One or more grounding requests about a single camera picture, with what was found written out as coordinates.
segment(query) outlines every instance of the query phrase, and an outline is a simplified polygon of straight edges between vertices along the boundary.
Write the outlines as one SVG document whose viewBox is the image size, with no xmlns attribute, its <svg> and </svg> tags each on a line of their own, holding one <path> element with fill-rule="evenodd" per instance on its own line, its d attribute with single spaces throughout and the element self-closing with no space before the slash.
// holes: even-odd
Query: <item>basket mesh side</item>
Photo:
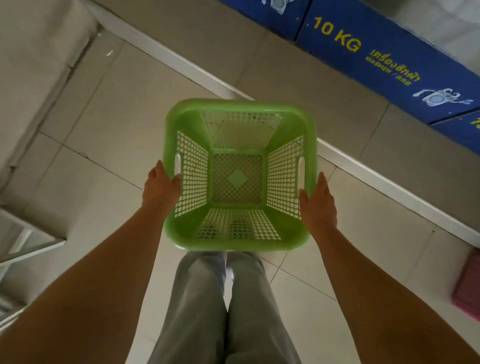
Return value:
<svg viewBox="0 0 480 364">
<path fill-rule="evenodd" d="M 181 156 L 182 192 L 175 217 L 207 203 L 208 152 L 182 132 L 177 132 L 177 152 Z"/>
<path fill-rule="evenodd" d="M 297 159 L 303 152 L 303 136 L 268 155 L 267 206 L 300 218 L 299 201 L 295 198 Z"/>
<path fill-rule="evenodd" d="M 262 202 L 262 156 L 215 154 L 212 201 L 226 204 Z"/>
<path fill-rule="evenodd" d="M 261 112 L 200 111 L 214 148 L 264 149 L 282 119 Z"/>
<path fill-rule="evenodd" d="M 197 232 L 197 239 L 280 240 L 262 210 L 212 208 Z"/>
</svg>

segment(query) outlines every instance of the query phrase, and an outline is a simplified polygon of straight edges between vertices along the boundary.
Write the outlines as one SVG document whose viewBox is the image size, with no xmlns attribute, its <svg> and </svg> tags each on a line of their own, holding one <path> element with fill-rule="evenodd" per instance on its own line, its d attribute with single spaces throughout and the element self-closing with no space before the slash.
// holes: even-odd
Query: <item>gray pants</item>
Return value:
<svg viewBox="0 0 480 364">
<path fill-rule="evenodd" d="M 261 259 L 229 252 L 232 299 L 223 301 L 221 253 L 187 253 L 180 261 L 162 331 L 148 364 L 300 364 Z"/>
</svg>

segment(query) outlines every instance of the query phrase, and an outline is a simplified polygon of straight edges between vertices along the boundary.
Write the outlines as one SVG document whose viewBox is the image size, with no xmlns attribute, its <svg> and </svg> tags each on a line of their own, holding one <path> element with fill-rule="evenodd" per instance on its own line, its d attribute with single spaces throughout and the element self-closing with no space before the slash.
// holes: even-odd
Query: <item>pink container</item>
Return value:
<svg viewBox="0 0 480 364">
<path fill-rule="evenodd" d="M 467 259 L 452 295 L 453 304 L 480 321 L 480 250 Z"/>
</svg>

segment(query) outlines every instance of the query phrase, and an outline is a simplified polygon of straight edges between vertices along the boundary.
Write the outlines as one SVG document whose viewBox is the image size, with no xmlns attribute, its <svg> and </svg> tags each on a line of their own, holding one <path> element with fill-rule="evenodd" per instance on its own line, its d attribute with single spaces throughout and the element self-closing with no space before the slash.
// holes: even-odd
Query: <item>hand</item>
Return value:
<svg viewBox="0 0 480 364">
<path fill-rule="evenodd" d="M 335 201 L 323 172 L 318 174 L 317 185 L 310 197 L 305 190 L 299 190 L 299 201 L 301 218 L 310 233 L 325 226 L 336 228 Z"/>
<path fill-rule="evenodd" d="M 180 175 L 170 180 L 163 163 L 159 160 L 156 166 L 148 173 L 142 194 L 142 206 L 156 206 L 165 209 L 168 215 L 173 209 L 181 194 Z"/>
</svg>

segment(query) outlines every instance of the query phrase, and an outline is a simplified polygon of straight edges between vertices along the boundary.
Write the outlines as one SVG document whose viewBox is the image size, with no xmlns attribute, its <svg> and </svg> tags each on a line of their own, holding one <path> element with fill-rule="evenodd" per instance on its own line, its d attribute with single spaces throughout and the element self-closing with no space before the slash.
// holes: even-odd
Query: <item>laundry basket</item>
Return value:
<svg viewBox="0 0 480 364">
<path fill-rule="evenodd" d="M 298 188 L 317 173 L 314 122 L 296 107 L 189 99 L 167 115 L 163 163 L 182 193 L 165 223 L 188 250 L 292 250 L 309 237 Z"/>
</svg>

